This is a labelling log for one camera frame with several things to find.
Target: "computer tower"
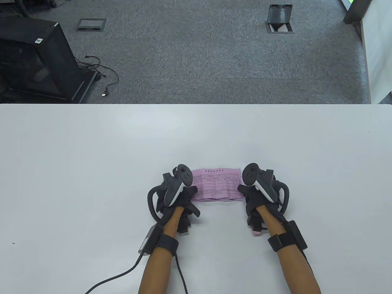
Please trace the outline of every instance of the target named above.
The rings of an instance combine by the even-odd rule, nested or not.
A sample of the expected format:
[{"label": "computer tower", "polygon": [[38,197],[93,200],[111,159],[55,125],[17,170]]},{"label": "computer tower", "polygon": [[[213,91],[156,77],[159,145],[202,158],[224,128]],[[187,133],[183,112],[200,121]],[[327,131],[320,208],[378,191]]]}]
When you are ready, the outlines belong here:
[{"label": "computer tower", "polygon": [[0,75],[4,97],[37,103],[81,103],[95,71],[78,67],[57,22],[0,18]]}]

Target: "gray carpet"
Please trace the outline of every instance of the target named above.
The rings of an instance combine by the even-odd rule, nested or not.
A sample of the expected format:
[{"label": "gray carpet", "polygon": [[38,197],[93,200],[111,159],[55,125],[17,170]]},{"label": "gray carpet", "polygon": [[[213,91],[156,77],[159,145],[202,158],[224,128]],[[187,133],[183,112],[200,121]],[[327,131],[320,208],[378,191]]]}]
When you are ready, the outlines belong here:
[{"label": "gray carpet", "polygon": [[[267,33],[270,4],[294,5],[294,34]],[[368,103],[344,15],[340,0],[72,0],[37,17],[60,23],[77,58],[119,74],[103,97],[115,80],[103,70],[88,103]],[[108,22],[77,32],[80,18]]]}]

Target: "wrist strap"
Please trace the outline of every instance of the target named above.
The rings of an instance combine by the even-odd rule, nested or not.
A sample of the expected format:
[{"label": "wrist strap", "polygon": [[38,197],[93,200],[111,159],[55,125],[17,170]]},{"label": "wrist strap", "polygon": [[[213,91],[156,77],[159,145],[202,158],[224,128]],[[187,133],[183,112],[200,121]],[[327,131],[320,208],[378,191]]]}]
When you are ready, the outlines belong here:
[{"label": "wrist strap", "polygon": [[280,249],[297,244],[297,241],[292,233],[276,234],[268,239],[272,249],[278,252]]},{"label": "wrist strap", "polygon": [[169,250],[172,253],[172,256],[174,256],[177,252],[178,241],[175,238],[162,233],[155,247],[162,247],[166,250]]}]

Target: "pink paper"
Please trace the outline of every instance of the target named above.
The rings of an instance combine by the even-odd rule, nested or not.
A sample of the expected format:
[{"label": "pink paper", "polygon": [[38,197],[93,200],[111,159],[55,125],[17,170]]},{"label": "pink paper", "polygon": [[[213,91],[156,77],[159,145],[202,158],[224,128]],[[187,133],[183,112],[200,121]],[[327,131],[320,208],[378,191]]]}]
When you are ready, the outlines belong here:
[{"label": "pink paper", "polygon": [[242,184],[240,169],[196,169],[192,174],[192,185],[198,188],[194,201],[244,200],[242,193],[237,190],[238,185]]}]

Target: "black glove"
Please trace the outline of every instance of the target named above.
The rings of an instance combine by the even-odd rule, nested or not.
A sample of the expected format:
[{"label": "black glove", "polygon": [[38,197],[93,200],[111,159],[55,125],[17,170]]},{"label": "black glove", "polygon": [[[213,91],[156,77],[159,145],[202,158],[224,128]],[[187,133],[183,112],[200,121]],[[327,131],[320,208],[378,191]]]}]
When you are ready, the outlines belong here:
[{"label": "black glove", "polygon": [[173,215],[176,207],[181,206],[184,208],[184,211],[182,212],[180,221],[178,223],[178,230],[177,231],[179,233],[187,232],[188,227],[191,225],[191,222],[189,221],[188,216],[191,214],[194,214],[197,217],[200,216],[200,211],[196,208],[195,205],[193,205],[193,203],[191,203],[191,200],[195,196],[196,193],[197,193],[196,186],[184,187],[182,192],[178,195],[177,199],[174,201],[174,203],[170,207],[167,207],[167,206],[165,206],[165,204],[163,202],[163,200],[165,198],[166,190],[158,191],[157,192],[158,200],[156,203],[156,212],[159,211],[163,214],[162,219],[160,221],[160,224],[165,225],[166,222],[168,222],[168,220]]},{"label": "black glove", "polygon": [[[256,189],[255,186],[244,186],[238,185],[237,190],[244,194],[246,202],[246,214],[248,215],[248,225],[256,232],[260,232],[264,228],[261,226],[264,223],[263,218],[260,216],[259,212],[256,210],[257,207],[265,205],[268,211],[275,216],[280,222],[285,222],[286,219],[282,212],[279,211],[279,205],[283,207],[279,197],[277,202],[269,201],[262,192]],[[280,187],[274,187],[274,190],[279,195]]]}]

